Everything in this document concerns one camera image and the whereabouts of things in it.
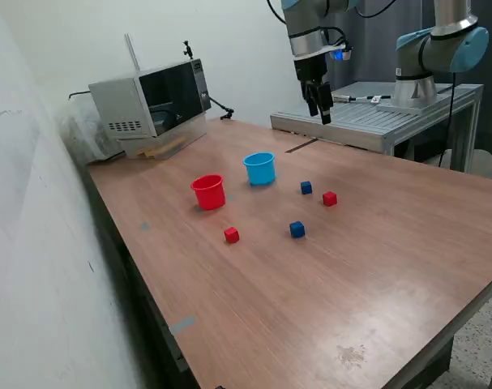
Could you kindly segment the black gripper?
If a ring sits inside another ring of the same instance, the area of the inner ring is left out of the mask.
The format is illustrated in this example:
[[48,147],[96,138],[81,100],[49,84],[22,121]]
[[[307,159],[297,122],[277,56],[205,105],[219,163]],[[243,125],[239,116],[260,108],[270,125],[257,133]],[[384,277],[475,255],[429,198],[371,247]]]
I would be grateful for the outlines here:
[[[310,116],[315,117],[319,108],[322,124],[329,124],[331,122],[330,109],[333,106],[332,90],[329,83],[322,83],[327,73],[326,55],[320,54],[297,60],[294,66],[297,79],[302,83],[302,95],[308,105]],[[314,99],[313,84],[308,82],[321,83],[316,87],[317,104]]]

